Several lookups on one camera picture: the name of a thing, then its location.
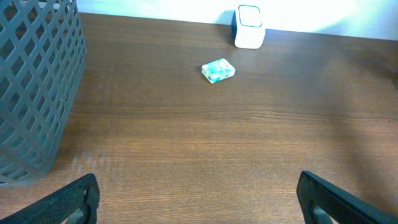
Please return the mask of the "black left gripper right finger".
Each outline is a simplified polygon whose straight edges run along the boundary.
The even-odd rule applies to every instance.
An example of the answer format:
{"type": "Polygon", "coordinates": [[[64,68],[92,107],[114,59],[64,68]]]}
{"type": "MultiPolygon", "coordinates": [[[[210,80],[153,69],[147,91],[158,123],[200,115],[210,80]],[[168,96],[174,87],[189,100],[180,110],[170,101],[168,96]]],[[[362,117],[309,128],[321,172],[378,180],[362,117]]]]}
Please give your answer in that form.
{"type": "Polygon", "coordinates": [[[306,224],[397,223],[396,216],[383,212],[307,170],[300,174],[297,197],[306,224]]]}

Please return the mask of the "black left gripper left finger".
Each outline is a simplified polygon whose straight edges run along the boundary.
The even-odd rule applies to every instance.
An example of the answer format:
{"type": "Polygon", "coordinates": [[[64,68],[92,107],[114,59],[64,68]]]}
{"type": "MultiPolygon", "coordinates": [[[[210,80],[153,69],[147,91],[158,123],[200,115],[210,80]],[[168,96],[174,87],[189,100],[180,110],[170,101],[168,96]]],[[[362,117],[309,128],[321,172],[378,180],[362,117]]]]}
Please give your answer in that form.
{"type": "Polygon", "coordinates": [[[1,223],[96,223],[100,190],[86,174],[54,193],[1,220],[1,223]]]}

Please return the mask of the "green tissue pack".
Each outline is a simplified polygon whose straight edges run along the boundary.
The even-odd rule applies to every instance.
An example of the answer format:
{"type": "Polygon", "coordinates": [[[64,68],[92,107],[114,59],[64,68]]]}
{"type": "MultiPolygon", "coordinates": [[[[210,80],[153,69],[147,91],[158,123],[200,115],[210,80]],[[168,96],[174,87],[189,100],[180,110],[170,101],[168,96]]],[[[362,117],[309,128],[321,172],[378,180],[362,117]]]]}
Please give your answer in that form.
{"type": "Polygon", "coordinates": [[[202,75],[211,84],[232,77],[235,72],[236,69],[225,58],[221,58],[201,66],[202,75]]]}

